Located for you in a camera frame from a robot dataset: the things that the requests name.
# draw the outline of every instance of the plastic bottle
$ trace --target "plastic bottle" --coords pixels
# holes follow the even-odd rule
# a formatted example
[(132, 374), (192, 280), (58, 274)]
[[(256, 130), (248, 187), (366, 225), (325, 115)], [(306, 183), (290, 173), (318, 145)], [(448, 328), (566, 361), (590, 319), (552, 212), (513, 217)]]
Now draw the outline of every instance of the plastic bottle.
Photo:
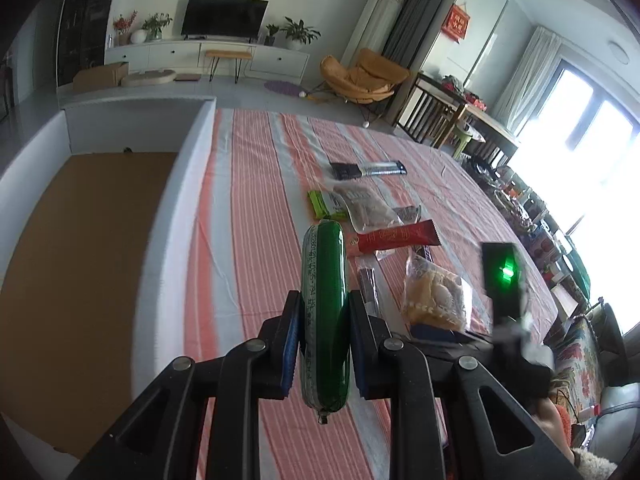
[(589, 420), (594, 416), (600, 415), (600, 405), (594, 404), (593, 406), (589, 406), (588, 408), (584, 408), (578, 412), (578, 422), (584, 422), (585, 420)]

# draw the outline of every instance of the white floor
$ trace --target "white floor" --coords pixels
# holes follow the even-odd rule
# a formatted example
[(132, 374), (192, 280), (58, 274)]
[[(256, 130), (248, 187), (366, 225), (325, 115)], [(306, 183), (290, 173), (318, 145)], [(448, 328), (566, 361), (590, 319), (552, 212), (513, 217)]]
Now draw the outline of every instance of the white floor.
[(0, 122), (0, 174), (44, 124), (58, 112), (53, 81), (28, 96)]
[[(185, 96), (206, 98), (215, 96), (219, 108), (247, 108), (252, 110), (268, 110), (287, 114), (298, 114), (309, 117), (327, 119), (337, 123), (357, 124), (361, 126), (364, 118), (357, 105), (345, 103), (342, 99), (317, 94), (318, 100), (288, 96), (267, 90), (266, 81), (254, 78), (240, 78), (238, 84), (233, 77), (215, 76), (209, 82), (209, 76), (203, 76), (197, 82), (171, 82), (137, 88), (111, 88), (84, 94), (71, 94), (66, 88), (59, 91), (61, 107), (73, 106), (87, 100), (126, 97), (174, 97)], [(372, 130), (392, 134), (394, 129), (384, 120), (373, 123)]]
[[(357, 126), (361, 126), (363, 123), (364, 118), (361, 111), (353, 103), (345, 103), (342, 99), (328, 94), (318, 94), (319, 100), (282, 95), (267, 90), (264, 84), (264, 80), (253, 78), (240, 78), (238, 84), (234, 84), (233, 77), (228, 76), (216, 76), (212, 82), (209, 82), (209, 77), (203, 76), (197, 82), (172, 82), (138, 88), (117, 87), (73, 94), (70, 85), (56, 91), (52, 82), (36, 90), (12, 109), (9, 116), (0, 122), (0, 174), (31, 137), (60, 108), (105, 98), (143, 98), (146, 96), (207, 98), (215, 96), (219, 108), (268, 110), (317, 117), (337, 123), (356, 124)], [(374, 122), (370, 129), (409, 139), (402, 130), (394, 129), (382, 119)]]

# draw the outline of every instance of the red snack package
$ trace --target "red snack package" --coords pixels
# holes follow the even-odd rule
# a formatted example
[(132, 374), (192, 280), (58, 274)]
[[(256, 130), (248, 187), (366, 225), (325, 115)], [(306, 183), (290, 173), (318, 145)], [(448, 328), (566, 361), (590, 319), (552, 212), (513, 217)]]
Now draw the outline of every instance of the red snack package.
[(347, 236), (347, 256), (371, 254), (412, 245), (440, 245), (433, 220)]

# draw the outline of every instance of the white cabinet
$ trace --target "white cabinet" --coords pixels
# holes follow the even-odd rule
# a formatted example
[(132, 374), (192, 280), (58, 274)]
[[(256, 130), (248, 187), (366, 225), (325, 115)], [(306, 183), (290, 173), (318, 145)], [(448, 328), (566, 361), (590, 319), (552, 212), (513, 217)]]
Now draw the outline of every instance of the white cabinet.
[(196, 68), (199, 54), (199, 43), (151, 44), (148, 68)]
[(104, 63), (116, 63), (126, 61), (129, 63), (129, 72), (145, 70), (149, 64), (149, 46), (131, 45), (119, 48), (110, 48), (104, 53)]
[[(304, 52), (274, 46), (232, 41), (171, 40), (110, 48), (104, 53), (104, 62), (128, 61), (129, 72), (169, 68), (176, 72), (208, 75), (212, 59), (205, 56), (207, 50), (250, 52), (252, 60), (238, 61), (241, 77), (281, 79), (294, 83), (302, 81), (309, 59), (309, 54)], [(233, 75), (234, 69), (233, 59), (222, 59), (216, 75)]]
[(303, 52), (259, 45), (255, 47), (251, 70), (302, 79), (308, 57)]

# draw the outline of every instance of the striped bedsheet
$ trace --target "striped bedsheet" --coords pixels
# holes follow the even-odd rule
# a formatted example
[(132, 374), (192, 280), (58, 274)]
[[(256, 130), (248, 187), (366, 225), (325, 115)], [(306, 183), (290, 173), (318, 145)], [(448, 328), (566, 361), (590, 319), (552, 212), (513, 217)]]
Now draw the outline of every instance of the striped bedsheet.
[[(474, 288), (471, 329), (489, 332), (490, 300), (482, 294), (479, 244), (516, 242), (511, 229), (478, 186), (450, 156), (364, 130), (275, 112), (217, 111), (212, 151), (191, 245), (184, 343), (188, 355), (207, 360), (255, 337), (263, 320), (280, 314), (289, 290), (300, 288), (300, 247), (315, 222), (307, 192), (331, 186), (329, 160), (402, 160), (406, 176), (359, 181), (391, 206), (421, 204), (433, 218), (441, 247), (436, 264)], [(542, 341), (556, 317), (553, 299), (533, 262), (528, 301), (534, 338)], [(405, 331), (401, 304), (407, 250), (376, 265), (385, 317)], [(350, 287), (357, 288), (351, 264)], [(202, 448), (208, 441), (209, 404)], [(320, 426), (300, 394), (298, 376), (288, 399), (260, 402), (260, 466), (266, 479), (386, 479), (389, 405), (351, 388), (345, 409)], [(204, 471), (203, 452), (200, 472)]]

